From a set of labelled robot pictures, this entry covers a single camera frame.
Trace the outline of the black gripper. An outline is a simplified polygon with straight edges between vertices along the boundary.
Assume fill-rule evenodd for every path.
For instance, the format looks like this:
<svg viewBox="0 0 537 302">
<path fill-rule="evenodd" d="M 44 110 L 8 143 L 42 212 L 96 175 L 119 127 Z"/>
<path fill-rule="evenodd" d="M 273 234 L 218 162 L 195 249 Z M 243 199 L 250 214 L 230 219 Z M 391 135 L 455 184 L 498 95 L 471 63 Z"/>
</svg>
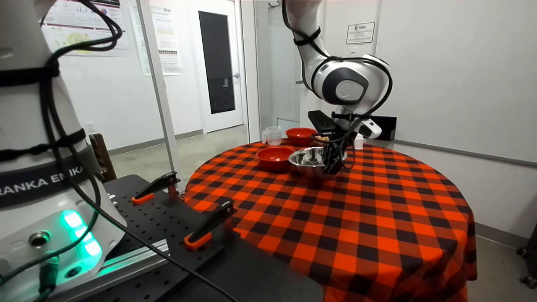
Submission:
<svg viewBox="0 0 537 302">
<path fill-rule="evenodd" d="M 367 115 L 332 113 L 327 116 L 317 110 L 309 111 L 307 118 L 320 137 L 325 173 L 339 173 L 342 170 L 346 150 L 357 137 L 376 140 L 383 135 L 381 127 Z"/>
</svg>

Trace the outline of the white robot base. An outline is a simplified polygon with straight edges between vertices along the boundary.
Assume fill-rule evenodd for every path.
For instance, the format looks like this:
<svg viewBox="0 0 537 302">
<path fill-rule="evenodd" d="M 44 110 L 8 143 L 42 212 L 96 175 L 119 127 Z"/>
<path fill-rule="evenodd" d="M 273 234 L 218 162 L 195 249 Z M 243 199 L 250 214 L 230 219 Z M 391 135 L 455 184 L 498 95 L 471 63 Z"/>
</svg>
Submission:
<svg viewBox="0 0 537 302">
<path fill-rule="evenodd" d="M 122 241 L 40 21 L 55 0 L 0 0 L 2 302 L 91 283 Z"/>
</svg>

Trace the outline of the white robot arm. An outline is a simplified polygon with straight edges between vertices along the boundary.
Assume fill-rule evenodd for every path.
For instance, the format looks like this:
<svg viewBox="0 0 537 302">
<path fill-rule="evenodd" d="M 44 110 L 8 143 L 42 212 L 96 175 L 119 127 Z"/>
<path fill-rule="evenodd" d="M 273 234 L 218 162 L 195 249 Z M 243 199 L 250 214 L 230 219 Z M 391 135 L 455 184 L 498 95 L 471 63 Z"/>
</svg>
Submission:
<svg viewBox="0 0 537 302">
<path fill-rule="evenodd" d="M 381 135 L 371 116 L 388 101 L 393 76 L 388 64 L 374 56 L 344 59 L 325 51 L 319 22 L 322 0 L 280 2 L 282 21 L 300 56 L 304 86 L 315 98 L 339 108 L 331 116 L 320 110 L 309 113 L 310 123 L 325 138 L 320 152 L 324 173 L 336 175 L 361 127 L 367 127 L 371 137 Z"/>
</svg>

